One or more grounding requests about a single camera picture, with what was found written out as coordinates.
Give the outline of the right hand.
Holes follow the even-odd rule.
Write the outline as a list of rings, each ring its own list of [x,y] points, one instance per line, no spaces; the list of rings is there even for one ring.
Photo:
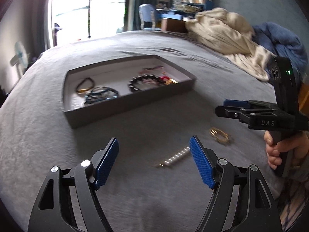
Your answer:
[[[308,132],[303,131],[275,144],[270,132],[266,131],[264,140],[266,142],[268,164],[271,169],[275,170],[277,166],[282,164],[280,154],[284,152],[293,152],[292,166],[300,165],[308,155]]]

